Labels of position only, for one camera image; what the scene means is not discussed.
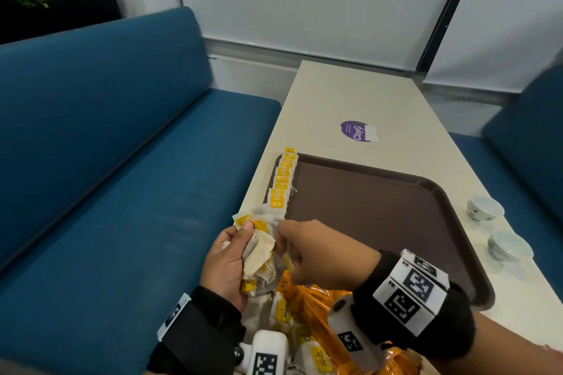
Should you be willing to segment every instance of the table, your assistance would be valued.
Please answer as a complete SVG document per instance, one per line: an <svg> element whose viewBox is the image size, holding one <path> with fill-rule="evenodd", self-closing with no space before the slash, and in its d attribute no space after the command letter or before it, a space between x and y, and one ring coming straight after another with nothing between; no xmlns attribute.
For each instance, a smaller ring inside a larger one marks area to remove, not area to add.
<svg viewBox="0 0 563 375"><path fill-rule="evenodd" d="M341 132L344 121L376 126L379 142L350 139ZM262 203L285 146L439 184L495 290L495 304L484 314L534 343L563 350L563 304L533 261L502 263L488 255L488 230L510 225L503 217L480 224L467 216L467 200L488 193L411 79L303 61L241 209Z"/></svg>

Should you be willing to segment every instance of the orange plastic packaging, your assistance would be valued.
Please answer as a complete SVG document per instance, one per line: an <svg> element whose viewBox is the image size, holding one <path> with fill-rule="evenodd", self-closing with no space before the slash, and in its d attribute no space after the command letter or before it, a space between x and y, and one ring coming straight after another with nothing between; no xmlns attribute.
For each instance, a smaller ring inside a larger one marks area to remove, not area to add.
<svg viewBox="0 0 563 375"><path fill-rule="evenodd" d="M328 291L319 288L293 285L286 270L278 285L291 314L298 323L306 325L330 357L337 375L365 375L352 361L350 355L328 326L328 313L333 303L347 291ZM420 367L403 354L403 350L392 347L387 351L386 364L378 375L418 375Z"/></svg>

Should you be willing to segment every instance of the brown serving tray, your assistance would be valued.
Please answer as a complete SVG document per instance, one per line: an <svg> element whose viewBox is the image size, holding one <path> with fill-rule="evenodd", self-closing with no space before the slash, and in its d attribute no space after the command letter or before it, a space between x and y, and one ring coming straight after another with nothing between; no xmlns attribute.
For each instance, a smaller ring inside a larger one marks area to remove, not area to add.
<svg viewBox="0 0 563 375"><path fill-rule="evenodd" d="M292 185L297 192L286 219L318 219L374 249L406 248L448 273L474 307L493 306L489 278L446 193L433 181L299 154Z"/></svg>

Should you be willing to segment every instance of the white bowl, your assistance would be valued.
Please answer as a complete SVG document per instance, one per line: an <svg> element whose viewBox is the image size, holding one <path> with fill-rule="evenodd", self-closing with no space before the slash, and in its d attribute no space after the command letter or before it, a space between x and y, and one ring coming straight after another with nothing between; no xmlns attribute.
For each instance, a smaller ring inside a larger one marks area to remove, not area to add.
<svg viewBox="0 0 563 375"><path fill-rule="evenodd" d="M473 196L467 202L467 214L475 221L490 221L504 215L504 208L491 197Z"/></svg>
<svg viewBox="0 0 563 375"><path fill-rule="evenodd" d="M487 242L489 254L499 261L520 261L534 257L531 246L516 233L494 230Z"/></svg>

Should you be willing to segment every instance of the purple sticker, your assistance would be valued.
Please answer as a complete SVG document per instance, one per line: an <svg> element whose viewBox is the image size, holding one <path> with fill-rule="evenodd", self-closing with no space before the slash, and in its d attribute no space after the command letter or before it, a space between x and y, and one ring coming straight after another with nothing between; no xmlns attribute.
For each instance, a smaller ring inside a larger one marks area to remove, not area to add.
<svg viewBox="0 0 563 375"><path fill-rule="evenodd" d="M342 133L348 138L352 138L356 141L361 141L363 143L369 143L365 138L365 123L356 122L355 120L347 120L340 124L342 127Z"/></svg>

